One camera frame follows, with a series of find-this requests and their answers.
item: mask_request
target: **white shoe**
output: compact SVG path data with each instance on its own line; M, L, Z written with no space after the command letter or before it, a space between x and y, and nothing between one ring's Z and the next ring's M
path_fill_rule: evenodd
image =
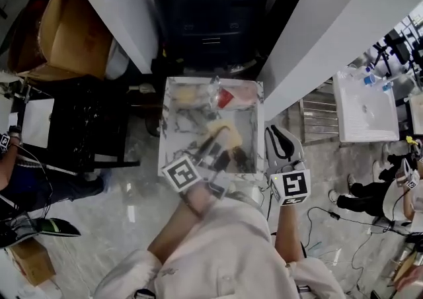
M381 167L380 162L378 160L375 160L373 162L373 166L371 167L371 173L373 175L373 182L374 183L382 183L383 181L379 179L379 175L383 171L383 168Z
M382 146L382 165L389 164L388 162L388 155L391 154L391 151L389 151L389 143L385 143Z
M329 200L333 202L335 205L336 205L336 202L338 201L339 196L340 194L333 189L330 190L328 193Z
M357 183L356 178L351 173L347 176L346 180L347 180L347 183L348 183L348 190L351 189L352 185Z

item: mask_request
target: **person in dark clothes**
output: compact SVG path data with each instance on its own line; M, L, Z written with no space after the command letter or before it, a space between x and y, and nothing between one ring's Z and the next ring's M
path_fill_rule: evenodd
M17 205L20 211L31 212L49 203L86 198L103 192L110 172L87 181L68 173L44 169L49 183L39 165L17 165L20 133L9 132L9 135L9 148L0 160L0 195Z
M416 160L411 153L406 155L389 155L387 161L391 163L392 167L380 173L379 179L383 181L382 183L370 183L364 186L357 183L352 175L349 175L348 188L350 194L355 198L339 195L335 190L330 190L328 194L330 201L339 208L345 208L354 212L366 212L370 216L384 216L383 205L385 196L395 180L403 159L407 160L411 169L417 169Z

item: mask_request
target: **marble floor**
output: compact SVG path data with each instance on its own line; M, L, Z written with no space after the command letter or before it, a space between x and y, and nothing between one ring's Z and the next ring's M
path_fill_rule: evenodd
M57 272L55 282L66 299L86 299L102 277L134 249L145 249L164 226L178 203L177 195L156 177L159 139L145 130L144 121L133 117L129 125L128 157L140 158L141 167L117 169L107 194L62 202L52 206L49 217L69 220L82 233L77 238L41 237ZM381 158L381 144L360 144L339 148L327 143L305 148L312 176L312 194L299 205L299 228L306 244L310 223L306 212L313 206L335 210L345 218L371 222L367 214L355 214L335 208L327 198L328 190L346 190L346 178L371 182L371 166ZM395 153L406 148L392 144ZM269 191L264 198L257 186L237 185L263 203L268 211ZM349 298L365 298L356 289L361 269L354 270L351 260L357 248L369 237L369 228L361 224L336 221L319 209L310 212L313 231L308 254L323 260L334 273ZM269 225L276 229L278 208L272 204ZM355 268L364 268L360 289L369 294L375 279L396 250L402 238L394 233L373 234L354 259Z

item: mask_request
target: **white pillar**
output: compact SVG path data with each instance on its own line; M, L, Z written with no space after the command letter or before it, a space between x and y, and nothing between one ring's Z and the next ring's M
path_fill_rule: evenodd
M421 0L300 0L264 65L266 120L387 34Z
M151 73L158 35L153 0L89 0L142 73Z

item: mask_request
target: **sleeve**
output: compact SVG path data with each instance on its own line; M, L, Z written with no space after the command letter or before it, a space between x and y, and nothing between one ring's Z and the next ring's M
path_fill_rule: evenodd
M126 299L145 288L162 264L148 251L136 250L111 270L95 290L94 299Z
M341 286L321 260L308 257L289 265L298 286L307 285L321 299L345 298Z

